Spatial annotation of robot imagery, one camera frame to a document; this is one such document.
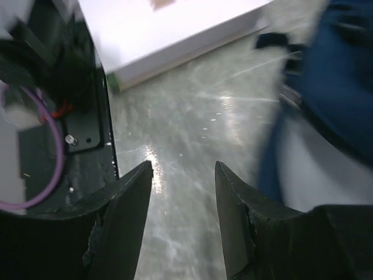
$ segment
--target brown label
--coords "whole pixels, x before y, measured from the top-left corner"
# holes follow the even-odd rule
[[[176,0],[150,0],[150,3],[154,10],[161,9],[175,3]]]

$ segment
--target white box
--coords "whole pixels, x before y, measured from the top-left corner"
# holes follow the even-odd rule
[[[266,26],[271,0],[79,0],[110,82],[129,88]]]

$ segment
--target blue backpack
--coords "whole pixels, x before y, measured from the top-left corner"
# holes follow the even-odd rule
[[[332,0],[309,47],[285,34],[259,36],[256,47],[284,46],[282,110],[263,154],[258,189],[282,202],[276,140],[284,117],[298,110],[335,148],[373,167],[373,1]]]

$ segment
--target shiny gray floor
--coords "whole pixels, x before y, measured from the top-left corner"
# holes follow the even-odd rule
[[[272,24],[308,40],[324,1],[275,0]],[[143,160],[153,189],[135,279],[226,279],[214,189],[221,160],[255,185],[261,143],[278,107],[286,53],[248,36],[111,96],[119,171]]]

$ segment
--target metal screw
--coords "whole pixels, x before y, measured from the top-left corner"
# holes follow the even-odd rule
[[[68,134],[65,137],[65,142],[69,145],[76,146],[78,144],[78,140],[74,138],[72,135]]]

